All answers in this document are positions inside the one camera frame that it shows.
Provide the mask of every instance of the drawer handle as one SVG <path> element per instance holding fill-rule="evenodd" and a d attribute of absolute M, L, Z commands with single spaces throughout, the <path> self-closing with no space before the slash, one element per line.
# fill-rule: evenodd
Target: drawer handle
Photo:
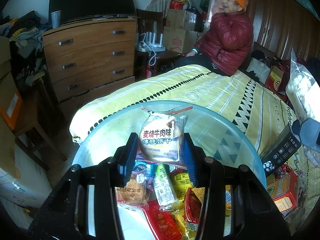
<path fill-rule="evenodd" d="M 125 30 L 121 30 L 121 31 L 112 31 L 112 34 L 124 34 Z"/>
<path fill-rule="evenodd" d="M 113 74 L 120 74 L 120 73 L 122 73 L 122 72 L 124 72 L 124 68 L 122 68 L 122 69 L 120 69 L 120 70 L 114 70 L 112 73 L 113 73 Z"/>
<path fill-rule="evenodd" d="M 74 67 L 75 65 L 76 65 L 76 63 L 75 63 L 75 62 L 72 62 L 72 63 L 70 63 L 70 64 L 68 64 L 68 65 L 63 65 L 63 66 L 62 66 L 62 69 L 71 68 L 71 67 Z"/>
<path fill-rule="evenodd" d="M 75 88 L 77 88 L 77 87 L 79 87 L 80 86 L 80 84 L 79 83 L 76 83 L 76 84 L 73 84 L 73 85 L 70 85 L 70 86 L 68 86 L 68 90 L 73 90 L 73 89 L 75 89 Z"/>
<path fill-rule="evenodd" d="M 66 41 L 59 41 L 58 45 L 63 46 L 63 45 L 69 44 L 69 43 L 73 43 L 73 39 L 68 39 Z"/>
<path fill-rule="evenodd" d="M 112 55 L 113 55 L 113 56 L 122 55 L 122 54 L 124 54 L 124 50 L 121 50 L 121 51 L 113 51 L 113 52 L 112 52 Z"/>

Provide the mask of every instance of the elderly person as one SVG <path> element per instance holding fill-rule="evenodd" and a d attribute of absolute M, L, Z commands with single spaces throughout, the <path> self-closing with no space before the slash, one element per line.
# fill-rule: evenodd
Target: elderly person
<path fill-rule="evenodd" d="M 252 40 L 253 26 L 244 9 L 247 0 L 223 0 L 220 11 L 212 16 L 210 29 L 196 42 L 186 57 L 175 67 L 201 65 L 210 71 L 231 76 L 247 57 Z"/>

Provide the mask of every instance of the maroon puffer jacket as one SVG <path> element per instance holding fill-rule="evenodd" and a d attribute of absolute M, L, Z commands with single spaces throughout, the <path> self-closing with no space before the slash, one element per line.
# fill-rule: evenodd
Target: maroon puffer jacket
<path fill-rule="evenodd" d="M 210 29 L 195 44 L 227 75 L 233 75 L 247 57 L 253 40 L 253 26 L 244 11 L 216 13 Z"/>

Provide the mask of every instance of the yellow bedspread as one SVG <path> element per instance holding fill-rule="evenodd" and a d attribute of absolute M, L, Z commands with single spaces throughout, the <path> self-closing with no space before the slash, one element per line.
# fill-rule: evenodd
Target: yellow bedspread
<path fill-rule="evenodd" d="M 240 71 L 231 77 L 188 65 L 126 86 L 83 106 L 73 117 L 70 133 L 83 142 L 104 119 L 130 105 L 150 100 L 178 100 L 204 106 L 233 122 L 251 141 L 259 154 L 275 140 L 294 112 L 276 95 Z M 300 148 L 288 161 L 303 174 L 308 187 L 304 219 L 320 195 L 320 169 L 313 166 Z"/>

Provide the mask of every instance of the black tv screen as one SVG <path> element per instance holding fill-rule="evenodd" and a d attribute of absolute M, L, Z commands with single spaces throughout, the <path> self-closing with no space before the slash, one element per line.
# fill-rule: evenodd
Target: black tv screen
<path fill-rule="evenodd" d="M 61 10 L 60 24 L 118 14 L 135 15 L 133 0 L 50 0 L 49 24 L 51 13 Z"/>

